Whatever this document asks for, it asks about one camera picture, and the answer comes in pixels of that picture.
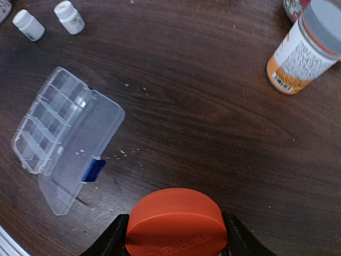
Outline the clear plastic pill organizer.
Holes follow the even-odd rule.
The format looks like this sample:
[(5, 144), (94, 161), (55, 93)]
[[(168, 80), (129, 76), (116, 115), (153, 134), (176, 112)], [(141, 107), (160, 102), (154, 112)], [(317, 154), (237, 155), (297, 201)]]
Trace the clear plastic pill organizer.
[(11, 146), (55, 215), (67, 214), (82, 186), (98, 178), (124, 119), (119, 104), (68, 70), (56, 67), (46, 79)]

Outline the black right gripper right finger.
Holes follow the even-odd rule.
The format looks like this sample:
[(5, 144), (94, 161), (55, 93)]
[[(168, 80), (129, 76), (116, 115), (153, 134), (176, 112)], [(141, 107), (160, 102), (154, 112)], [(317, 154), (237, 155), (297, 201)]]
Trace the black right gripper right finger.
[(228, 232), (228, 241), (221, 255), (276, 256), (234, 214), (224, 211), (222, 217)]

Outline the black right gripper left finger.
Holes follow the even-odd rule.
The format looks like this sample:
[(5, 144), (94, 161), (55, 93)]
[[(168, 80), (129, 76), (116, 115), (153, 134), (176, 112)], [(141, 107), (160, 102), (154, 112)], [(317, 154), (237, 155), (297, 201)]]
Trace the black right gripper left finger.
[(99, 238), (80, 256), (129, 256), (125, 246), (129, 215), (119, 214)]

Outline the orange bottle cap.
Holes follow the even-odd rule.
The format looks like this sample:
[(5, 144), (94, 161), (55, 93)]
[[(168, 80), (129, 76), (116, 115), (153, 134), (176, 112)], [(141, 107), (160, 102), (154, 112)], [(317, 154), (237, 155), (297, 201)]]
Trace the orange bottle cap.
[(219, 206), (192, 189), (169, 188), (132, 209), (125, 247), (130, 255), (219, 255), (228, 232)]

